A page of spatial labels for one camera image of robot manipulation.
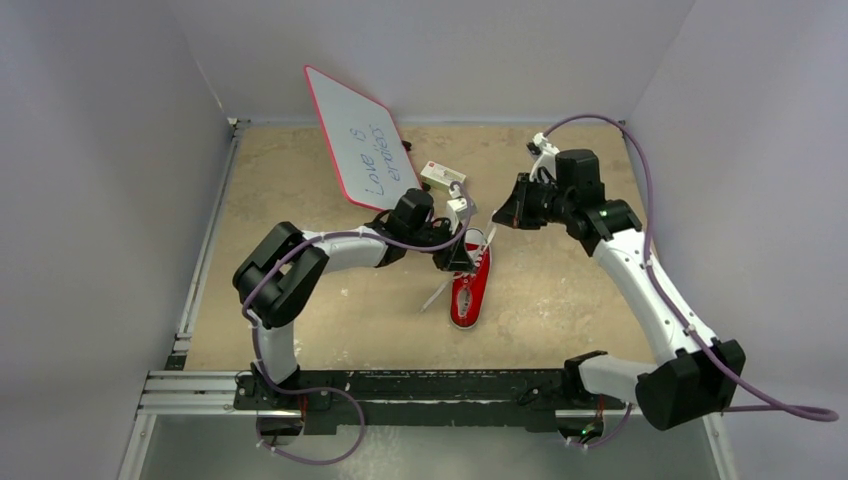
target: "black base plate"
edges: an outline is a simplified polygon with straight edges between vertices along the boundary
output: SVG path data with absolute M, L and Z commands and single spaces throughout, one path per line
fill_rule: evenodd
M 562 369 L 520 370 L 301 370 L 285 388 L 331 386 L 351 394 L 369 425 L 510 426 L 529 432 L 559 430 L 557 410 L 594 411 L 597 397 L 566 395 Z M 236 410 L 297 410 L 296 397 L 271 394 L 262 379 L 238 377 Z M 607 408 L 619 408 L 608 399 Z M 355 407 L 339 394 L 308 395 L 304 433 L 334 434 L 357 425 Z

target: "red sneaker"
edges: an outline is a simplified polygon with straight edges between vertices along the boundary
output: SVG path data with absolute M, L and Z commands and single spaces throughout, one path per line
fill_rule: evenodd
M 457 328 L 471 328 L 480 317 L 486 281 L 492 264 L 490 245 L 494 230 L 489 237 L 482 230 L 469 228 L 465 232 L 465 249 L 474 260 L 474 273 L 463 273 L 453 278 L 451 288 L 451 323 Z

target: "red whiteboard border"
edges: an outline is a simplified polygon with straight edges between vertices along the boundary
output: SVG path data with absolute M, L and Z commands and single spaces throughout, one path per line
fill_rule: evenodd
M 359 91 L 351 88 L 350 86 L 336 80 L 335 78 L 327 75 L 326 73 L 322 72 L 321 70 L 318 70 L 317 68 L 313 67 L 312 65 L 307 64 L 307 65 L 303 66 L 303 76 L 306 77 L 306 84 L 309 86 L 309 95 L 312 97 L 312 106 L 315 107 L 315 113 L 318 114 L 318 122 L 321 124 L 321 131 L 324 132 L 324 141 L 327 142 L 327 150 L 330 151 L 330 157 L 333 159 L 333 170 L 335 170 L 335 172 L 336 172 L 336 180 L 338 180 L 338 182 L 339 182 L 339 187 L 341 187 L 341 189 L 342 189 L 342 194 L 345 196 L 345 198 L 347 199 L 348 202 L 350 202 L 354 205 L 359 205 L 360 207 L 370 208 L 371 210 L 382 211 L 383 209 L 377 208 L 373 205 L 368 205 L 368 204 L 365 204 L 365 203 L 362 203 L 362 202 L 357 202 L 356 200 L 351 198 L 350 194 L 348 194 L 347 190 L 345 190 L 344 182 L 342 182 L 342 174 L 341 174 L 341 172 L 339 172 L 339 162 L 338 162 L 338 160 L 336 160 L 336 152 L 333 151 L 333 145 L 330 143 L 330 135 L 327 134 L 327 127 L 324 125 L 324 117 L 321 116 L 321 110 L 318 108 L 318 99 L 315 98 L 315 89 L 312 87 L 312 82 L 309 80 L 309 72 L 307 71 L 308 69 L 312 69 L 315 72 L 320 73 L 321 75 L 324 75 L 325 77 L 329 78 L 330 80 L 333 80 L 334 82 L 338 83 L 339 85 L 347 88 L 351 92 L 353 92 L 357 95 L 363 96 L 363 97 L 367 98 L 368 100 L 376 103 L 380 107 L 382 107 L 386 111 L 386 113 L 389 114 L 389 118 L 392 119 L 392 125 L 395 127 L 395 133 L 397 133 L 398 138 L 400 138 L 400 130 L 398 130 L 398 128 L 397 128 L 397 122 L 395 121 L 395 117 L 392 116 L 392 112 L 389 111 L 388 107 L 386 107 L 385 105 L 383 105 L 379 101 L 371 98 L 370 96 L 365 95 L 362 92 L 359 92 Z M 403 150 L 403 154 L 406 156 L 406 161 L 409 162 L 409 166 L 412 167 L 412 171 L 415 172 L 416 171 L 415 165 L 412 164 L 412 160 L 410 160 L 409 155 L 406 152 L 406 149 Z M 420 188 L 421 187 L 421 179 L 418 178 L 417 175 L 415 177 L 415 181 L 418 182 L 418 186 Z

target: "white wall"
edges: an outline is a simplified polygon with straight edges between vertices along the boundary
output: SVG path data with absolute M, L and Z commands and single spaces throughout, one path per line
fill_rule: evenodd
M 229 116 L 311 119 L 313 64 L 405 120 L 629 115 L 694 0 L 171 0 Z
M 631 117 L 669 275 L 744 376 L 848 414 L 848 3 L 699 0 Z M 746 478 L 845 478 L 848 421 L 727 418 Z
M 228 125 L 164 0 L 0 3 L 0 477 L 115 478 Z

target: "wooden table surface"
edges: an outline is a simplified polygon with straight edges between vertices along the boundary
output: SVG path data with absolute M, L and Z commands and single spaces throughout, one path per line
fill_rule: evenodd
M 468 175 L 468 192 L 485 227 L 529 171 L 524 145 L 542 127 L 414 126 L 416 171 L 436 161 Z M 619 132 L 608 125 L 560 128 L 562 150 L 589 148 L 601 163 L 608 198 L 626 200 L 644 221 L 636 182 Z M 435 195 L 437 213 L 446 196 Z M 317 127 L 251 127 L 236 159 L 225 210 L 202 294 L 187 370 L 241 370 L 254 358 L 247 321 L 231 285 L 233 272 L 280 221 L 312 231 L 347 230 L 373 211 L 341 194 Z M 448 292 L 428 310 L 423 302 L 448 274 L 430 255 L 410 252 L 380 269 L 325 275 L 295 323 L 295 350 L 307 369 L 561 367 L 575 355 L 602 349 L 651 361 L 645 337 L 604 271 L 562 226 L 541 231 L 499 227 L 477 325 L 454 328 Z

